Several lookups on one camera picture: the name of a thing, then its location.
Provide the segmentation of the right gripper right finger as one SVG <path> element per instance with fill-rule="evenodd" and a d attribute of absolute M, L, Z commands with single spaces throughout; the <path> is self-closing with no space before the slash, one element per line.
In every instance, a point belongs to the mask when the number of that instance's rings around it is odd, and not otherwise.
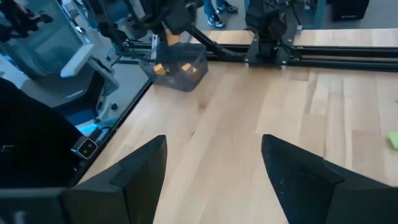
<path fill-rule="evenodd" d="M 271 134 L 262 136 L 261 153 L 289 223 L 397 223 L 397 187 Z"/>

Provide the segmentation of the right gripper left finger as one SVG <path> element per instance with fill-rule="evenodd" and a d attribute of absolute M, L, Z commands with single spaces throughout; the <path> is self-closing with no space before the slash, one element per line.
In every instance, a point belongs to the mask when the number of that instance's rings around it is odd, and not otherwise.
<path fill-rule="evenodd" d="M 1 223 L 152 223 L 166 164 L 167 138 L 158 135 L 74 187 L 2 189 Z"/>

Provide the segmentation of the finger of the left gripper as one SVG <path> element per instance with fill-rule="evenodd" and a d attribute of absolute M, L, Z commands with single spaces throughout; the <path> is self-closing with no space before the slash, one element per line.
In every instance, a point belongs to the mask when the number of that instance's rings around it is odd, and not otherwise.
<path fill-rule="evenodd" d="M 141 19 L 143 27 L 153 33 L 165 31 L 162 20 L 170 9 L 169 0 L 141 0 L 145 15 Z"/>
<path fill-rule="evenodd" d="M 203 2 L 175 2 L 167 14 L 167 28 L 173 35 L 181 34 L 196 21 L 197 9 Z"/>

